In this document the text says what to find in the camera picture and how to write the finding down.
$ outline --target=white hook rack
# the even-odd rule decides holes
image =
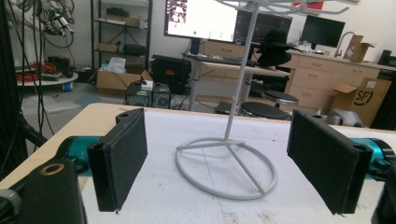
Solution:
[[[237,10],[245,10],[248,12],[252,12],[250,24],[249,24],[248,31],[247,31],[247,42],[245,44],[245,51],[244,51],[244,55],[242,57],[241,68],[239,70],[239,76],[238,76],[238,80],[236,82],[235,92],[233,94],[233,103],[232,103],[231,110],[230,110],[230,116],[229,116],[228,123],[227,123],[227,129],[226,129],[224,138],[212,138],[212,137],[198,138],[198,139],[191,140],[188,143],[183,144],[182,146],[177,147],[176,163],[177,163],[178,170],[185,176],[185,178],[188,179],[193,185],[195,185],[199,189],[202,189],[206,192],[209,192],[213,195],[223,197],[223,198],[235,199],[235,200],[252,200],[252,199],[257,199],[257,198],[263,197],[264,195],[269,193],[275,187],[275,184],[277,181],[276,168],[271,163],[271,161],[268,158],[266,158],[264,155],[262,155],[259,152],[259,150],[257,150],[256,148],[246,145],[245,142],[230,140],[229,137],[230,137],[231,127],[233,124],[233,116],[235,114],[236,104],[237,104],[237,100],[238,100],[237,96],[239,95],[239,92],[241,90],[241,86],[242,86],[241,84],[242,84],[243,77],[245,74],[246,63],[248,61],[249,46],[251,44],[251,39],[253,37],[253,30],[254,30],[254,27],[256,24],[257,16],[260,11],[260,7],[267,8],[269,11],[261,12],[261,13],[267,13],[267,14],[293,14],[293,13],[298,13],[298,12],[309,12],[309,13],[312,12],[312,13],[324,13],[324,14],[332,14],[332,15],[337,15],[337,14],[343,13],[343,12],[347,11],[349,9],[349,7],[345,7],[339,11],[325,11],[325,10],[317,10],[317,9],[307,8],[307,3],[316,2],[315,0],[229,0],[229,1],[215,0],[215,1],[222,3],[225,6],[233,7]],[[238,7],[238,6],[234,6],[234,5],[230,4],[229,2],[239,2],[239,3],[247,3],[247,4],[244,6]],[[294,3],[294,2],[298,2],[301,5],[299,7],[282,5],[285,3]],[[275,9],[273,9],[273,7],[280,7],[280,8],[288,9],[289,11],[276,11]],[[210,187],[207,187],[207,186],[201,184],[199,181],[195,180],[194,178],[192,178],[188,174],[188,172],[186,172],[186,170],[183,168],[183,166],[181,165],[180,154],[182,153],[182,151],[184,151],[186,149],[208,148],[208,147],[219,147],[219,146],[227,147],[229,149],[230,153],[235,157],[235,159],[238,161],[239,165],[242,166],[242,168],[244,169],[246,174],[249,176],[251,181],[254,183],[254,185],[258,189],[258,192],[254,192],[251,195],[232,195],[232,194],[229,194],[226,192],[221,192],[221,191],[212,189]],[[263,188],[262,186],[259,185],[259,181],[255,179],[255,177],[249,171],[249,169],[246,167],[246,165],[242,162],[242,160],[239,159],[238,155],[234,152],[232,146],[243,147],[251,152],[254,152],[261,160],[263,160],[268,165],[268,167],[270,168],[271,173],[272,173],[272,180],[271,180],[270,185],[267,188]]]

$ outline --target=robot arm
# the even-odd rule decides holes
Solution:
[[[28,27],[48,35],[65,36],[66,31],[75,32],[69,26],[74,20],[72,8],[66,1],[69,0],[10,0],[10,10],[17,22],[25,22]]]

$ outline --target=table surface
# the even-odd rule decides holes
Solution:
[[[72,77],[60,77],[60,78],[58,78],[57,81],[41,80],[41,85],[42,86],[59,85],[59,84],[72,82],[76,79],[78,79],[78,74],[73,73]],[[36,81],[35,83],[34,82],[25,82],[24,86],[34,86],[35,84],[38,85],[38,81]]]
[[[135,107],[88,105],[5,180],[8,188],[55,154],[68,136],[105,135],[115,117]],[[312,185],[287,155],[288,121],[235,117],[230,138],[257,148],[275,165],[279,179],[268,195],[253,201],[222,199],[196,188],[178,171],[176,147],[198,137],[223,137],[228,117],[217,114],[145,109],[148,157],[120,213],[98,211],[92,179],[82,197],[89,223],[370,223],[383,183],[366,179],[355,214],[333,216]],[[335,127],[347,137],[376,137],[396,148],[395,132]],[[237,149],[265,185],[268,168]],[[204,184],[232,192],[255,190],[224,148],[186,152],[182,162]]]

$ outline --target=black case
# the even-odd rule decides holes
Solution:
[[[146,54],[146,47],[136,44],[126,44],[123,46],[123,53],[133,56],[142,56]]]
[[[330,211],[352,214],[373,151],[337,132],[321,116],[293,111],[288,155]]]
[[[154,82],[168,84],[173,94],[184,94],[189,82],[191,62],[178,58],[153,55],[151,77]]]
[[[51,160],[27,176],[16,223],[87,223],[75,165]]]
[[[116,117],[118,123],[88,146],[93,184],[100,211],[120,211],[148,155],[144,110]]]

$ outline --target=keyboard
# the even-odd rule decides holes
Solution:
[[[193,59],[199,61],[199,62],[204,62],[204,63],[224,63],[224,64],[231,64],[231,65],[241,65],[241,59],[239,58],[231,58],[231,57],[226,57],[226,58],[211,58],[211,57],[202,57],[202,56],[192,56]],[[249,67],[254,67],[257,65],[257,62],[247,60],[247,66]]]

